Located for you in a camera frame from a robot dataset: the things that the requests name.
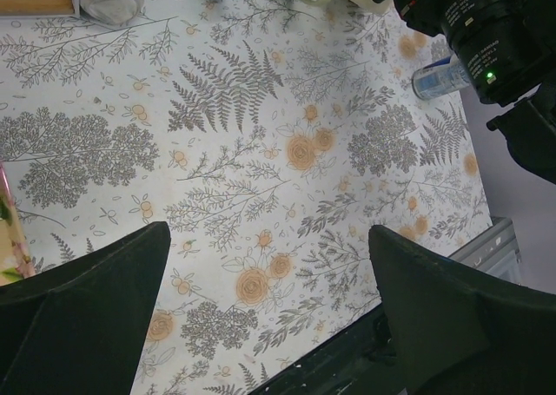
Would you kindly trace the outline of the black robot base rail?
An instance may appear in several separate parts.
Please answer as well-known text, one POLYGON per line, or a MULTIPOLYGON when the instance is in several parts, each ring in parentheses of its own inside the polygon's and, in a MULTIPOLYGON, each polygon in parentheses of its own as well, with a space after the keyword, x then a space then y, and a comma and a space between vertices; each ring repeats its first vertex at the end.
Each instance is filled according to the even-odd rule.
POLYGON ((366 313, 250 394, 405 394, 383 306, 366 313))

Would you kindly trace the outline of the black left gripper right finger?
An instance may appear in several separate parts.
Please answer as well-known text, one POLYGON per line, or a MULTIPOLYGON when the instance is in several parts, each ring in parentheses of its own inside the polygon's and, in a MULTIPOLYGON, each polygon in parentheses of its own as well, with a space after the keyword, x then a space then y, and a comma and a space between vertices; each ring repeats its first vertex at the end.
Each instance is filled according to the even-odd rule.
POLYGON ((555 297, 383 226, 370 260, 410 394, 553 394, 555 297))

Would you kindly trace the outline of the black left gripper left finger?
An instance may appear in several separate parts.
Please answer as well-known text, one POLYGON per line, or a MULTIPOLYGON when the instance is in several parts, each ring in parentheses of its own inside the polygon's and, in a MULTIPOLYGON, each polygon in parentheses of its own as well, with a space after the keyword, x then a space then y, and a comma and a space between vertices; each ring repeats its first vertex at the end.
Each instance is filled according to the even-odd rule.
POLYGON ((128 394, 170 248, 153 222, 1 288, 3 394, 128 394))

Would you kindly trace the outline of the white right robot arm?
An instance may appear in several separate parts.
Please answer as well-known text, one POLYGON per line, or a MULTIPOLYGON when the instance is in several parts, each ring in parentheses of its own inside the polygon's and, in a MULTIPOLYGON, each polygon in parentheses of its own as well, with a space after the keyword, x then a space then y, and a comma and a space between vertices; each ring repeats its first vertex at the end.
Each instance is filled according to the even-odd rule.
POLYGON ((482 103, 512 106, 488 128, 523 169, 554 182, 555 0, 393 1, 409 28, 447 39, 482 103))

